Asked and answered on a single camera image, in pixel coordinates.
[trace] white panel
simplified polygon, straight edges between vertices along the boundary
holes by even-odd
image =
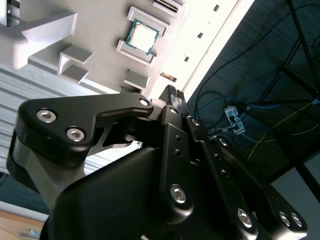
[[[0,91],[0,104],[5,104],[6,107],[17,110],[24,101],[19,97]]]
[[[14,126],[0,122],[0,133],[11,136],[14,132]]]
[[[72,82],[66,81],[56,75],[53,75],[47,71],[40,70],[39,68],[28,64],[20,70],[15,70],[1,65],[2,69],[5,69],[13,74],[16,74],[22,78],[25,78],[35,86],[43,87],[45,90],[51,90],[52,93],[62,96],[86,96],[97,95],[95,91],[89,90],[83,86],[76,85]]]
[[[0,146],[9,148],[10,147],[10,143],[11,143],[11,137],[2,135],[0,133]]]
[[[27,82],[5,75],[0,72],[0,88],[19,96],[24,96],[26,99],[42,99],[56,98],[56,94],[45,91],[39,87],[33,86]]]
[[[33,219],[42,223],[44,223],[49,217],[46,214],[37,211],[32,211],[20,206],[12,205],[3,201],[0,201],[0,210],[6,213],[19,215],[28,219]]]
[[[0,146],[0,157],[7,158],[9,152],[8,147]]]
[[[16,116],[16,113],[0,107],[0,120],[13,124],[16,121]]]

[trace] power outlet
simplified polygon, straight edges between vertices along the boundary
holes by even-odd
[[[246,131],[241,119],[238,117],[239,113],[235,106],[226,107],[224,112],[230,125],[235,126],[233,129],[234,134],[241,134]]]

